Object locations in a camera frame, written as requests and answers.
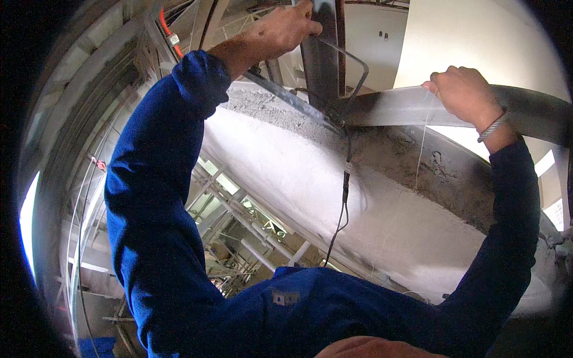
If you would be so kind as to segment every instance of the black cable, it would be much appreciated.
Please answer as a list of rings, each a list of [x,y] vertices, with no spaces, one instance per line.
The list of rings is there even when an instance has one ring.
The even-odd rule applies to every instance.
[[[342,208],[340,210],[340,217],[338,218],[338,224],[336,225],[336,231],[330,240],[330,246],[328,247],[328,252],[326,254],[326,259],[324,260],[324,267],[328,264],[328,259],[330,259],[330,253],[332,252],[332,248],[334,247],[334,240],[336,239],[336,235],[342,231],[348,225],[348,190],[349,190],[349,182],[350,182],[350,160],[351,156],[351,144],[350,144],[350,135],[348,134],[348,130],[346,126],[343,127],[344,134],[346,135],[346,142],[348,144],[348,148],[346,151],[346,167],[344,168],[344,181],[342,183]],[[342,222],[342,215],[346,211],[346,223],[344,226],[340,227],[340,223]]]

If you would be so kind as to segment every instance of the wrist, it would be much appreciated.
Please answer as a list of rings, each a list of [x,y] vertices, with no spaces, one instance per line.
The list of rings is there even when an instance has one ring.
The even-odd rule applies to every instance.
[[[221,59],[227,68],[231,80],[236,80],[253,65],[258,64],[260,51],[257,43],[247,36],[238,35],[213,47],[209,54]]]
[[[491,107],[480,113],[479,117],[472,121],[476,131],[482,134],[493,122],[495,122],[502,114],[503,109],[500,106]]]

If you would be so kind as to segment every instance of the worker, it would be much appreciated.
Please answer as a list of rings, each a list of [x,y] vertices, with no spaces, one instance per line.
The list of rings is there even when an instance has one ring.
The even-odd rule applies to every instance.
[[[527,147],[498,120],[504,112],[475,69],[450,66],[422,85],[485,135],[495,193],[495,224],[442,304],[324,267],[280,267],[229,300],[209,281],[183,207],[203,122],[251,66],[321,33],[311,13],[311,0],[279,7],[211,50],[185,55],[123,129],[105,202],[113,267],[139,340],[151,357],[483,357],[529,284],[540,203]]]

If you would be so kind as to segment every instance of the red cable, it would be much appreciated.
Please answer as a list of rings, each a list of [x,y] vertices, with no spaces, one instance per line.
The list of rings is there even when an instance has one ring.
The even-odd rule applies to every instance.
[[[161,11],[159,12],[159,22],[161,23],[161,27],[163,28],[163,31],[165,31],[167,36],[171,36],[172,32],[169,29],[169,27],[167,27],[167,23],[165,22],[165,15],[163,14],[163,8],[161,8]],[[179,55],[180,58],[183,58],[183,53],[181,52],[179,45],[175,45],[173,46],[173,48],[175,49],[175,52],[177,52],[177,55]]]

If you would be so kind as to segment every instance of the white wall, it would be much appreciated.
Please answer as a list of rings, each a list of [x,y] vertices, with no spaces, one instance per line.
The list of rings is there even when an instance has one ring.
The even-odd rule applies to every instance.
[[[551,40],[518,0],[412,0],[394,87],[420,85],[449,65],[571,102]]]
[[[374,5],[344,5],[346,49],[366,62],[370,74],[364,86],[375,91],[393,87],[400,62],[408,13],[405,10]],[[363,68],[346,58],[346,84],[355,87]]]

